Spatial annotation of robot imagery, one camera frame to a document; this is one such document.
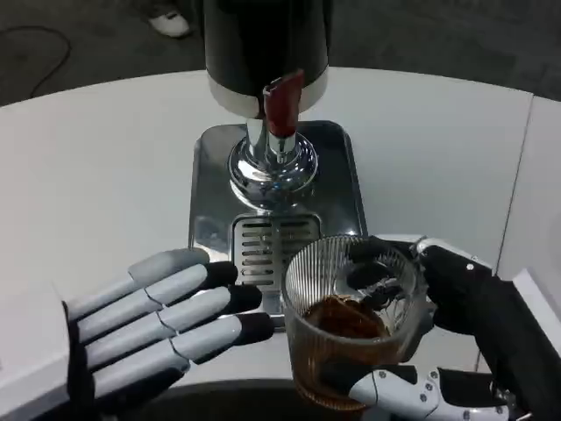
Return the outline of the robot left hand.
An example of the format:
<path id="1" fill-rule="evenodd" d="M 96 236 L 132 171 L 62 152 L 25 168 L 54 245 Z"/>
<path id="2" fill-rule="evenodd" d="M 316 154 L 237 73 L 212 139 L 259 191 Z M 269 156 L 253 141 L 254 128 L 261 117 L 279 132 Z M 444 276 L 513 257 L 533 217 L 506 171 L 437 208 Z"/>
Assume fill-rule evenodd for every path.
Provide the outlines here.
<path id="1" fill-rule="evenodd" d="M 1 417 L 97 420 L 146 403 L 200 365 L 270 339 L 261 291 L 200 248 L 157 253 L 104 288 L 52 284 L 1 301 Z"/>

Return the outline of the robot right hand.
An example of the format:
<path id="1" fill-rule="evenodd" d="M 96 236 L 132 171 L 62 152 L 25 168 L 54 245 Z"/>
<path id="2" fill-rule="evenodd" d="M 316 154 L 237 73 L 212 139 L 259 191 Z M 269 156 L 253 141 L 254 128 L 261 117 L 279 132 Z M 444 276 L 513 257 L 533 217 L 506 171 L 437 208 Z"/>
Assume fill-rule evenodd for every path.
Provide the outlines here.
<path id="1" fill-rule="evenodd" d="M 414 264 L 435 304 L 434 322 L 474 337 L 487 373 L 442 367 L 326 361 L 323 386 L 368 407 L 412 420 L 557 420 L 560 417 L 560 315 L 529 271 L 504 281 L 491 267 L 442 240 L 370 237 L 348 255 L 362 285 L 383 251 Z"/>

